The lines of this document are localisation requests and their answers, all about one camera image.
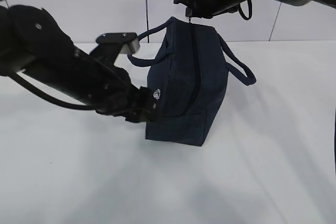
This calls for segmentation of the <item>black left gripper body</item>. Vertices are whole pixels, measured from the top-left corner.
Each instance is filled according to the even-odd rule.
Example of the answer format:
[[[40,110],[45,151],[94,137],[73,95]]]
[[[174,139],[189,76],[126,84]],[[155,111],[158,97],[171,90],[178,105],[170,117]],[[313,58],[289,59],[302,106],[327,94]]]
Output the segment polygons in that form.
[[[154,122],[159,118],[159,102],[147,87],[136,87],[123,68],[107,60],[98,63],[98,71],[110,78],[103,84],[103,107],[96,112],[101,115],[124,117],[131,123]]]

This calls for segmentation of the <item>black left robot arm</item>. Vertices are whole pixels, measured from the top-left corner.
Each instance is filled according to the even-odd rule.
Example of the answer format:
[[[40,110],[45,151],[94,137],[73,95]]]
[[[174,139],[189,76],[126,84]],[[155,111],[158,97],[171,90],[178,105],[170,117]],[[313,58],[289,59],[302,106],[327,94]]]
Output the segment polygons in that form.
[[[120,54],[139,50],[136,33],[106,33],[86,53],[45,10],[15,5],[1,8],[1,75],[56,106],[128,122],[153,122],[158,103],[152,90],[137,88],[115,65]]]

